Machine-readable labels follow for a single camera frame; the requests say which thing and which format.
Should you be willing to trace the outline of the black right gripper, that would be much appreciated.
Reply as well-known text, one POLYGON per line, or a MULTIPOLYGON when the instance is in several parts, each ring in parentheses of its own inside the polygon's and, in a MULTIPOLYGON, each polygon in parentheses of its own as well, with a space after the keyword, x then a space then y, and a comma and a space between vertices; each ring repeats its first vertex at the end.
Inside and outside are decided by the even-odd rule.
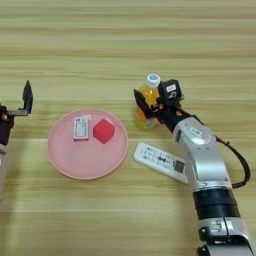
POLYGON ((164 103, 156 103, 149 107, 146 103, 145 97, 139 91, 133 90, 137 106, 142 110, 147 119, 157 118, 161 124, 164 124, 170 132, 173 132, 177 124, 186 118, 191 117, 191 114, 182 109, 179 102, 175 102, 167 106, 164 103))

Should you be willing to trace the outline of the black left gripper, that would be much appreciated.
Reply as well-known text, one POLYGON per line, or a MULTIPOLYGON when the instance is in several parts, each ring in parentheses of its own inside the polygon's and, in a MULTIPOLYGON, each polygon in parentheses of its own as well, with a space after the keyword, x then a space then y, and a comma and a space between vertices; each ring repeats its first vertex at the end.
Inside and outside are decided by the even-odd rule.
POLYGON ((17 110, 8 110, 0 104, 0 144, 7 146, 10 132, 14 126, 13 116, 28 116, 32 112, 33 92, 30 81, 27 80, 23 90, 23 107, 17 110))

